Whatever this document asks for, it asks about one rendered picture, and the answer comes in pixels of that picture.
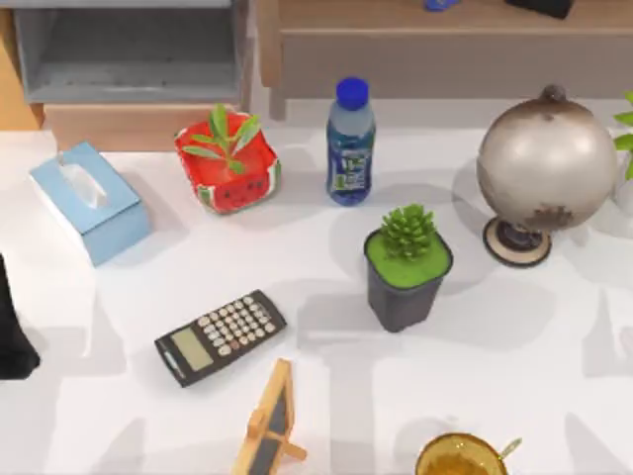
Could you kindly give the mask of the black pot with succulent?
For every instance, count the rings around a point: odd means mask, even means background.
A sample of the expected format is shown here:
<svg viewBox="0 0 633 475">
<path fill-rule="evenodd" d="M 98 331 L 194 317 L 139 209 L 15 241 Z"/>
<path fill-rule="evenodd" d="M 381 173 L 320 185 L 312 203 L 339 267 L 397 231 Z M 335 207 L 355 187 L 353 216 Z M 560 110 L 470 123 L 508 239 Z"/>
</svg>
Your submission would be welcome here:
<svg viewBox="0 0 633 475">
<path fill-rule="evenodd" d="M 399 333 L 425 321 L 454 256 L 423 205 L 396 207 L 364 241 L 367 299 L 381 326 Z"/>
</svg>

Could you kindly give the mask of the light blue tissue box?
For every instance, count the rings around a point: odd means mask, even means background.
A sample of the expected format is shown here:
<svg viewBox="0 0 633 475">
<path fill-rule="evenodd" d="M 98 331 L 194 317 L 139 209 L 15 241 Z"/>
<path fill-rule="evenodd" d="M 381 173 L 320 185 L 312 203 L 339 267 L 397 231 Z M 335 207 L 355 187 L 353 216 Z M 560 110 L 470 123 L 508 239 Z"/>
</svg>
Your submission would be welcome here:
<svg viewBox="0 0 633 475">
<path fill-rule="evenodd" d="M 136 190 L 88 142 L 31 169 L 30 178 L 44 204 L 94 266 L 151 233 Z"/>
</svg>

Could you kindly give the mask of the black calculator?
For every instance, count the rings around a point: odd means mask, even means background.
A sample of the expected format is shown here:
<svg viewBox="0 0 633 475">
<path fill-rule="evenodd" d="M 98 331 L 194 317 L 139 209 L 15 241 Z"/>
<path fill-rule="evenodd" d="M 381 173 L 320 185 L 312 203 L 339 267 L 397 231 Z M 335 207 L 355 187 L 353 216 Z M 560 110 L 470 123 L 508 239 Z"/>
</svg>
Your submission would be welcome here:
<svg viewBox="0 0 633 475">
<path fill-rule="evenodd" d="M 286 326 L 273 301 L 257 289 L 161 336 L 154 345 L 186 388 L 230 366 Z"/>
</svg>

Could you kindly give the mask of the silver globe on stand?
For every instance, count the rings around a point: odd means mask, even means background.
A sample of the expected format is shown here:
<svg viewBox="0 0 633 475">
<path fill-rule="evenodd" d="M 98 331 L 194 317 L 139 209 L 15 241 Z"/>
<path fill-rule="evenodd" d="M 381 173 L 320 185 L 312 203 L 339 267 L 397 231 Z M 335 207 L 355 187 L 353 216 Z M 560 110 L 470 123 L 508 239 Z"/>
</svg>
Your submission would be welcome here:
<svg viewBox="0 0 633 475">
<path fill-rule="evenodd" d="M 556 84 L 500 114 L 479 148 L 476 175 L 495 212 L 483 243 L 498 262 L 533 267 L 550 254 L 552 234 L 591 218 L 618 172 L 607 128 Z"/>
</svg>

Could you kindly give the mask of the red watermelon plant pot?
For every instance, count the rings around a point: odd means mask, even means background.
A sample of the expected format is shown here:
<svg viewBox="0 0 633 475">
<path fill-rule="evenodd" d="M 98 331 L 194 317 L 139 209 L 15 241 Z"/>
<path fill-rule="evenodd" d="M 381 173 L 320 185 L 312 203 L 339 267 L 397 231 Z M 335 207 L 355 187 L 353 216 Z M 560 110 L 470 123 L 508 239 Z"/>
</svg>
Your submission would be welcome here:
<svg viewBox="0 0 633 475">
<path fill-rule="evenodd" d="M 216 214 L 258 204 L 281 184 L 281 162 L 255 115 L 218 104 L 174 145 L 197 199 Z"/>
</svg>

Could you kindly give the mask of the blue bottle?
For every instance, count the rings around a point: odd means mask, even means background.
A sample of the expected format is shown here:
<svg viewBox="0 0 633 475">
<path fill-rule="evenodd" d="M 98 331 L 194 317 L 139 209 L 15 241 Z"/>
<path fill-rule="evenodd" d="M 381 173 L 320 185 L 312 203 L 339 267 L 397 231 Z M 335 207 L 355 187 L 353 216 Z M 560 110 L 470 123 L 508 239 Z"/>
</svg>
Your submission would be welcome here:
<svg viewBox="0 0 633 475">
<path fill-rule="evenodd" d="M 336 85 L 329 110 L 325 189 L 341 206 L 361 203 L 372 188 L 376 121 L 369 91 L 364 79 L 345 77 Z"/>
</svg>

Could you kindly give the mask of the black object on shelf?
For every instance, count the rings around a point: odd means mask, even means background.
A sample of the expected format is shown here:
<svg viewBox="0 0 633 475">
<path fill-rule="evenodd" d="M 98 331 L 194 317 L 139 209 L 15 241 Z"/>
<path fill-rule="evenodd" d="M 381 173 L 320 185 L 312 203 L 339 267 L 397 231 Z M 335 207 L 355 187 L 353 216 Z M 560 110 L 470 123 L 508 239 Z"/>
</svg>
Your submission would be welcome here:
<svg viewBox="0 0 633 475">
<path fill-rule="evenodd" d="M 565 20 L 575 0 L 503 0 L 505 4 L 538 13 L 558 20 Z"/>
</svg>

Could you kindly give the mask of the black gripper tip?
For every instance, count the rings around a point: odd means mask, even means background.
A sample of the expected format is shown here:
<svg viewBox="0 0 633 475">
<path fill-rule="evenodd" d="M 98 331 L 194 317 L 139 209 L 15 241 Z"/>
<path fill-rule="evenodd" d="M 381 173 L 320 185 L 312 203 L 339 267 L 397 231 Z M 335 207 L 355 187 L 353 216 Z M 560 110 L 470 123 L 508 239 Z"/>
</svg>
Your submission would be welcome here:
<svg viewBox="0 0 633 475">
<path fill-rule="evenodd" d="M 0 380 L 25 380 L 40 364 L 41 358 L 18 320 L 0 253 Z"/>
</svg>

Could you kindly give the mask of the yellow cup with spoon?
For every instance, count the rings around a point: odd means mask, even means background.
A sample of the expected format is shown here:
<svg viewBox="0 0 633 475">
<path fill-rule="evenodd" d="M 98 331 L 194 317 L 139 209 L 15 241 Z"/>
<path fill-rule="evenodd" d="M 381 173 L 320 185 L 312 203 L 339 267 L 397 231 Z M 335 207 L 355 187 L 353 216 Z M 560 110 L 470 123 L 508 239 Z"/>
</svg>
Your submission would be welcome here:
<svg viewBox="0 0 633 475">
<path fill-rule="evenodd" d="M 419 454 L 414 475 L 508 475 L 504 459 L 522 442 L 516 438 L 501 452 L 465 432 L 447 432 L 430 441 Z"/>
</svg>

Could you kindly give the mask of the pale wooden drawer front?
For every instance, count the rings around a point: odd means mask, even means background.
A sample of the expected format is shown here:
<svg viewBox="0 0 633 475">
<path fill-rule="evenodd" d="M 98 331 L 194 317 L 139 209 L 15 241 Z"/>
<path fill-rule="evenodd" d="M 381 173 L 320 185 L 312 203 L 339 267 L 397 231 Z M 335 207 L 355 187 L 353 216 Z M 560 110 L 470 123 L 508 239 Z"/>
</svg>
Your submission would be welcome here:
<svg viewBox="0 0 633 475">
<path fill-rule="evenodd" d="M 171 151 L 182 129 L 208 119 L 211 103 L 46 104 L 57 147 L 88 142 L 100 151 Z"/>
</svg>

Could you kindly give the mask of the wooden open shelf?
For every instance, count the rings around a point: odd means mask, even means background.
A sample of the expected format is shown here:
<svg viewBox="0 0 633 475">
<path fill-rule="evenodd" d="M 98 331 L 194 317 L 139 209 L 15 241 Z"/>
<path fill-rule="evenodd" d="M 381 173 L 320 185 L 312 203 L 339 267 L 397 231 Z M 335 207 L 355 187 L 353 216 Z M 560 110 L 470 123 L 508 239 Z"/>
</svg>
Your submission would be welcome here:
<svg viewBox="0 0 633 475">
<path fill-rule="evenodd" d="M 327 99 L 358 76 L 377 99 L 503 100 L 556 84 L 573 97 L 633 88 L 633 0 L 572 0 L 555 19 L 506 0 L 252 0 L 262 85 Z"/>
</svg>

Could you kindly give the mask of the wooden framed blackboard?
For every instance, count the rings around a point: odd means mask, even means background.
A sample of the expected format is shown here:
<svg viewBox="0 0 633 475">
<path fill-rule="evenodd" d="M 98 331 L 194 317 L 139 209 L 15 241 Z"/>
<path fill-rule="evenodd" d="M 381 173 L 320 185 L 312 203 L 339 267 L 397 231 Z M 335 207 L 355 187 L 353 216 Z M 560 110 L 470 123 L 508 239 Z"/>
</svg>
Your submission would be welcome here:
<svg viewBox="0 0 633 475">
<path fill-rule="evenodd" d="M 279 358 L 248 420 L 230 475 L 276 475 L 285 456 L 304 461 L 307 452 L 290 441 L 294 423 L 292 364 Z"/>
</svg>

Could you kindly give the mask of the green leafy plant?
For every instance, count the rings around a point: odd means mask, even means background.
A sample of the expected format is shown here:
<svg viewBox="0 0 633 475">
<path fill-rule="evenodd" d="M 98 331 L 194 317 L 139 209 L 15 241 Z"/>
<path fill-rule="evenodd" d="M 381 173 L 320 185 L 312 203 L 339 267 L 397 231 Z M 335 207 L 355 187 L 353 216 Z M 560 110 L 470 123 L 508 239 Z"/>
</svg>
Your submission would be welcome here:
<svg viewBox="0 0 633 475">
<path fill-rule="evenodd" d="M 613 141 L 618 151 L 625 151 L 629 155 L 629 161 L 624 172 L 624 179 L 628 182 L 633 180 L 633 90 L 625 92 L 624 97 L 631 109 L 620 112 L 614 115 L 613 118 L 619 125 L 626 126 L 629 132 L 617 136 Z"/>
</svg>

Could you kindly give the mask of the wooden cupboard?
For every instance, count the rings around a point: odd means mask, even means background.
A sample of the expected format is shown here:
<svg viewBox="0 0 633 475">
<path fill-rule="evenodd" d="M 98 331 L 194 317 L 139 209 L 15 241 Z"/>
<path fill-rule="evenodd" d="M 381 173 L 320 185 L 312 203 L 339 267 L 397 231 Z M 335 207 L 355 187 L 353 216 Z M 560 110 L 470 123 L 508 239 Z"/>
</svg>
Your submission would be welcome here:
<svg viewBox="0 0 633 475">
<path fill-rule="evenodd" d="M 24 98 L 13 12 L 0 8 L 0 132 L 37 131 L 44 119 L 44 106 Z"/>
</svg>

